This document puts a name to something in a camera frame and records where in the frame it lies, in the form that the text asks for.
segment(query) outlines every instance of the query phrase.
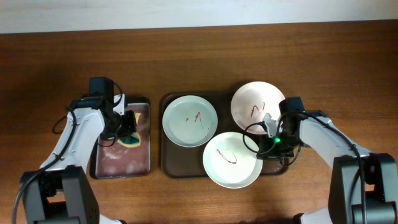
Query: plate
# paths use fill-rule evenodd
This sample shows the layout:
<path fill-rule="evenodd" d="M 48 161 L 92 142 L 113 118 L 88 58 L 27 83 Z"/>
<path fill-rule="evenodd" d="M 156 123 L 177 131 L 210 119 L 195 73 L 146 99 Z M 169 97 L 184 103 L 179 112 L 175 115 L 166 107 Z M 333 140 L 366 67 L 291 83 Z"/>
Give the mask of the plate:
<path fill-rule="evenodd" d="M 217 184 L 238 189 L 253 183 L 260 175 L 262 160 L 243 144 L 241 133 L 222 133 L 214 137 L 203 152 L 203 166 Z M 245 137 L 246 144 L 258 151 L 257 144 Z"/>
<path fill-rule="evenodd" d="M 235 123 L 243 130 L 250 124 L 262 121 L 266 113 L 279 120 L 279 103 L 285 99 L 282 92 L 266 82 L 251 82 L 237 90 L 231 102 L 231 113 Z M 255 125 L 248 129 L 251 134 L 267 134 Z"/>
<path fill-rule="evenodd" d="M 166 136 L 183 147 L 200 146 L 213 137 L 218 124 L 214 107 L 199 96 L 182 96 L 171 102 L 163 114 Z"/>

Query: white wall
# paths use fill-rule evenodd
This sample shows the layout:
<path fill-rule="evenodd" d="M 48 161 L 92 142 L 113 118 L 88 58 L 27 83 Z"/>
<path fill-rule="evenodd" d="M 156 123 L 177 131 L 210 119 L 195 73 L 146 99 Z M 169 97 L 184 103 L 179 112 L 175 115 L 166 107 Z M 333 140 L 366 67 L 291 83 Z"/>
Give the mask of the white wall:
<path fill-rule="evenodd" d="M 398 19 L 398 0 L 0 0 L 0 33 Z"/>

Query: wooden tabletop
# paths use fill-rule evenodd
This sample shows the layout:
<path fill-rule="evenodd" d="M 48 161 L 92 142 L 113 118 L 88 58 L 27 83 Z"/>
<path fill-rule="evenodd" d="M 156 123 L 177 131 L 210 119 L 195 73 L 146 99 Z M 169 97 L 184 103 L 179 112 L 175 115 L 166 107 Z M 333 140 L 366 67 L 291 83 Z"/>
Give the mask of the wooden tabletop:
<path fill-rule="evenodd" d="M 19 178 L 47 158 L 64 106 L 106 76 L 151 104 L 148 176 L 93 180 L 102 214 L 128 223 L 283 220 L 327 206 L 331 170 L 313 149 L 278 177 L 243 189 L 159 168 L 160 99 L 264 81 L 326 111 L 358 144 L 398 158 L 398 21 L 0 35 L 0 223 Z M 19 206 L 18 223 L 25 223 Z"/>

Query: black tray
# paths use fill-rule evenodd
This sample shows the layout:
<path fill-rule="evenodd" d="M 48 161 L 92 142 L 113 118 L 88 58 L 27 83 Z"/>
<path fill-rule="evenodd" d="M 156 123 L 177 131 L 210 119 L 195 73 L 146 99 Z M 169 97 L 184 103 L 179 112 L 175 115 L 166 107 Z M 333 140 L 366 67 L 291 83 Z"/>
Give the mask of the black tray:
<path fill-rule="evenodd" d="M 243 133 L 243 130 L 235 123 L 231 114 L 231 100 L 234 93 L 174 93 L 166 95 L 160 107 L 160 120 L 162 120 L 166 107 L 176 98 L 185 95 L 200 96 L 214 106 L 218 117 L 217 130 L 214 136 L 229 131 Z M 202 163 L 206 144 L 187 150 L 186 147 L 174 144 L 166 136 L 162 122 L 160 122 L 160 128 L 162 130 L 160 145 L 160 166 L 162 170 L 173 178 L 207 177 Z M 257 144 L 259 143 L 258 135 L 248 134 L 248 136 Z M 285 158 L 285 163 L 289 163 L 288 158 Z M 279 161 L 264 161 L 260 175 L 282 175 L 287 170 L 288 167 L 282 166 Z"/>

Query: wooden table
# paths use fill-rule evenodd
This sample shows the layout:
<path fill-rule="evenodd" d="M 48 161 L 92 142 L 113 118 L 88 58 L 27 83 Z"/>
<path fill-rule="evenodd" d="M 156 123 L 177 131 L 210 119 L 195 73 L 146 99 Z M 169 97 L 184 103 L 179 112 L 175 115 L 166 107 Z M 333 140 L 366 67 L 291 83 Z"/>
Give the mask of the wooden table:
<path fill-rule="evenodd" d="M 313 149 L 286 174 L 239 190 L 167 177 L 159 169 L 159 105 L 171 92 L 269 82 L 301 96 L 306 109 L 326 111 L 362 146 L 398 158 L 398 21 L 0 35 L 0 74 L 1 223 L 10 221 L 22 173 L 55 146 L 53 123 L 94 76 L 152 102 L 151 173 L 89 178 L 101 213 L 128 223 L 278 220 L 328 203 L 331 170 Z"/>

